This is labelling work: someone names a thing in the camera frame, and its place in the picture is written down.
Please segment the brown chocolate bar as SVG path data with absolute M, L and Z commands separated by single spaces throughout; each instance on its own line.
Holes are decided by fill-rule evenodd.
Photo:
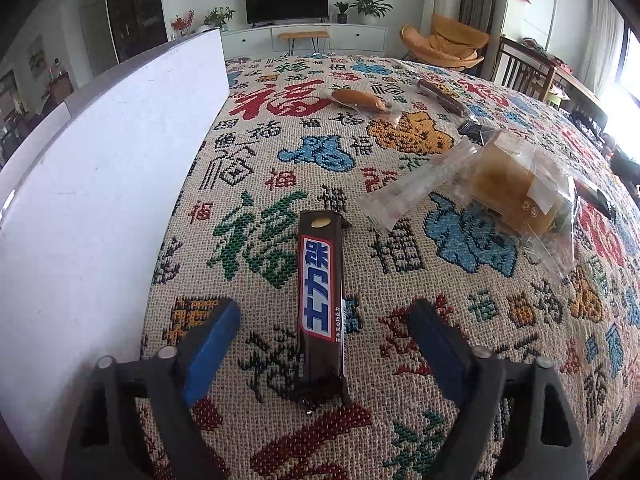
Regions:
M 349 401 L 345 372 L 344 229 L 330 210 L 305 211 L 298 222 L 296 402 L 313 411 Z

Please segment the brown hawthorn roll stick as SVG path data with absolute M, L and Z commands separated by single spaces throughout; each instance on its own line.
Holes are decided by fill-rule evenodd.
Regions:
M 447 112 L 454 114 L 458 117 L 468 117 L 469 113 L 466 108 L 453 96 L 440 90 L 436 84 L 425 79 L 419 79 L 416 83 L 420 93 L 424 96 L 429 96 L 439 102 L 440 106 Z

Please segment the small bread bun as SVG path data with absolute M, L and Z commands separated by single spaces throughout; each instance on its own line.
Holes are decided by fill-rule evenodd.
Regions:
M 401 120 L 401 110 L 387 105 L 373 93 L 354 89 L 331 90 L 326 86 L 323 86 L 319 92 L 323 99 L 329 99 L 341 107 L 367 117 L 372 122 L 385 122 L 387 125 L 397 127 Z

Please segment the white storage box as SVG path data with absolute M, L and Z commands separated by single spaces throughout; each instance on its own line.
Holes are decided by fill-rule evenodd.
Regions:
M 100 356 L 137 359 L 160 244 L 229 84 L 219 32 L 132 58 L 61 106 L 1 174 L 1 413 L 61 467 Z

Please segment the clear-wrapped sponge cake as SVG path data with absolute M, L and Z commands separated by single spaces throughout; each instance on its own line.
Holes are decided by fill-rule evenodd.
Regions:
M 519 250 L 559 281 L 574 270 L 574 178 L 513 133 L 497 130 L 484 145 L 463 139 L 358 205 L 391 231 L 424 200 L 434 205 L 426 235 L 443 259 L 464 270 L 486 264 L 510 276 Z

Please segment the patterned woven tablecloth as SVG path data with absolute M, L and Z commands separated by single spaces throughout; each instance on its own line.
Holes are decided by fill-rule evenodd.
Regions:
M 560 112 L 441 68 L 346 54 L 237 58 L 230 96 L 196 154 L 155 266 L 142 356 L 178 344 L 220 297 L 242 325 L 192 414 L 227 479 L 417 479 L 457 411 L 407 328 L 412 300 L 498 356 L 555 360 L 596 471 L 639 401 L 639 211 L 608 161 Z M 616 210 L 581 204 L 573 272 L 557 281 L 522 250 L 512 275 L 443 259 L 426 235 L 424 200 L 391 231 L 359 197 L 451 148 L 457 119 L 420 93 L 445 90 L 486 125 L 506 129 L 580 172 Z M 323 87 L 370 92 L 402 111 L 397 127 L 323 99 Z M 312 414 L 292 401 L 297 223 L 329 209 L 343 245 L 346 376 L 352 404 Z

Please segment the dark wooden chair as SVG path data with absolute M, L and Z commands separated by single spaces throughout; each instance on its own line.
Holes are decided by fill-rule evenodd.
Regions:
M 493 82 L 544 102 L 548 100 L 555 74 L 555 65 L 535 49 L 500 37 L 491 75 Z

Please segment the orange lounge chair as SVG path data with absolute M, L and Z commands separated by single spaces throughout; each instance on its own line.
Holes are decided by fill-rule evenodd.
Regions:
M 483 62 L 482 51 L 490 41 L 486 32 L 439 14 L 432 15 L 431 33 L 428 36 L 423 36 L 411 25 L 404 25 L 399 37 L 419 61 L 457 72 Z

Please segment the leafy plant white vase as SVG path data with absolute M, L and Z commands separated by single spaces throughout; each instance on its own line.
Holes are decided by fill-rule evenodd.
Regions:
M 205 15 L 203 24 L 226 32 L 233 15 L 234 10 L 230 6 L 216 6 Z

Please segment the small wooden bench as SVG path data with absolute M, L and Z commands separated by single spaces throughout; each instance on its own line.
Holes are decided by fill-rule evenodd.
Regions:
M 288 55 L 294 54 L 297 41 L 309 41 L 312 52 L 318 53 L 321 51 L 322 41 L 326 41 L 329 38 L 329 33 L 324 29 L 303 30 L 302 32 L 281 32 L 278 35 L 279 40 L 285 41 L 288 44 Z

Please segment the white tv cabinet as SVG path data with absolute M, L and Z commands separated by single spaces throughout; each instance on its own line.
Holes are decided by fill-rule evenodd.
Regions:
M 357 24 L 272 25 L 221 35 L 224 58 L 303 53 L 385 55 L 387 28 Z

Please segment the dark tall cabinet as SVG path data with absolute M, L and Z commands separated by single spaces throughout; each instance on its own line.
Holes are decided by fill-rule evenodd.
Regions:
M 119 63 L 167 41 L 162 0 L 105 0 Z

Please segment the green potted plant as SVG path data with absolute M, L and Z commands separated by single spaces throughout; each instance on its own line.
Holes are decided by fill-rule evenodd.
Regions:
M 357 11 L 366 25 L 378 24 L 394 8 L 384 0 L 352 0 L 350 7 Z

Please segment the small potted plant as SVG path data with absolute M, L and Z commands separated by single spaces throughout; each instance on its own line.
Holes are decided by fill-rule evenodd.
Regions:
M 334 3 L 334 6 L 336 7 L 337 10 L 337 14 L 336 14 L 336 21 L 338 24 L 347 24 L 348 23 L 348 10 L 350 8 L 350 3 L 349 2 L 343 2 L 343 1 L 337 1 L 336 3 Z

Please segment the black flat television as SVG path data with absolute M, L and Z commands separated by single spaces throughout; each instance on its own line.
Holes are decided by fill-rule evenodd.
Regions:
M 291 20 L 324 20 L 329 16 L 329 0 L 245 0 L 250 25 Z

